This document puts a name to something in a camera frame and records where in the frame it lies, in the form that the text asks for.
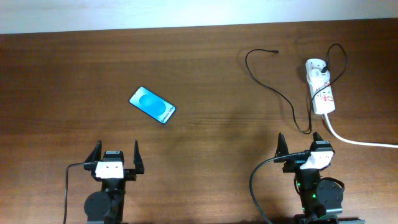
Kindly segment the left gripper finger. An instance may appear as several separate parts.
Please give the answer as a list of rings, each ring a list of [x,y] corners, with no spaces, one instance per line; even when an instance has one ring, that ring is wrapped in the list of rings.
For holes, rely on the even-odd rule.
[[[135,170],[144,170],[144,163],[142,161],[142,157],[139,152],[139,145],[138,141],[135,140],[134,143],[134,158],[133,158],[133,163],[135,165]]]
[[[102,150],[102,142],[101,142],[101,140],[98,140],[98,142],[96,143],[96,146],[93,149],[93,151],[85,159],[85,163],[91,163],[91,162],[99,161],[101,159],[101,150]]]

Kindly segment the blue Galaxy smartphone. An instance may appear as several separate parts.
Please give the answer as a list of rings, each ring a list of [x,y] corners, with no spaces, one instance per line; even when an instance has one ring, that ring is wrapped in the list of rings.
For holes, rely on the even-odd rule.
[[[177,108],[144,86],[140,86],[130,97],[130,104],[161,124],[166,124]]]

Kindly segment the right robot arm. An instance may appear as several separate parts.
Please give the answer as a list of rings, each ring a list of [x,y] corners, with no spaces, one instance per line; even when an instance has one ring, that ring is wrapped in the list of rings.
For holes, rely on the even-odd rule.
[[[290,153],[282,133],[278,135],[276,162],[283,163],[284,173],[294,173],[294,185],[300,196],[303,213],[294,216],[295,223],[338,223],[345,185],[342,181],[322,177],[320,172],[331,165],[335,155],[330,142],[313,134],[310,149]]]

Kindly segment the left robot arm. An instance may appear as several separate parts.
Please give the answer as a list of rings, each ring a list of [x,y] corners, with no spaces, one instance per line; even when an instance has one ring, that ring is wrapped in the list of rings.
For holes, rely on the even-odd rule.
[[[87,222],[122,223],[126,182],[135,181],[138,175],[144,174],[139,145],[137,141],[134,143],[132,169],[124,168],[122,151],[101,150],[102,142],[98,141],[83,165],[95,181],[101,182],[101,190],[90,194],[85,200]]]

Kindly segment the white USB charger adapter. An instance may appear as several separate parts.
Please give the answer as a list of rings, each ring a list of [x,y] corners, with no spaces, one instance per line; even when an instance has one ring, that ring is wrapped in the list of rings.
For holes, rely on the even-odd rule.
[[[321,70],[315,68],[307,72],[307,81],[309,84],[314,83],[324,83],[330,81],[329,71],[322,72]]]

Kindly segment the white power strip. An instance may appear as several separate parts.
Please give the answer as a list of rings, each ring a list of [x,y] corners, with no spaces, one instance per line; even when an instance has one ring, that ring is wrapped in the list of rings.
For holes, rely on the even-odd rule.
[[[305,68],[307,72],[315,68],[322,71],[325,65],[325,61],[318,58],[311,58],[306,61]],[[335,102],[331,87],[326,87],[329,83],[330,81],[324,83],[314,83],[313,85],[308,84],[311,98],[313,98],[312,104],[315,114],[328,114],[335,110]]]

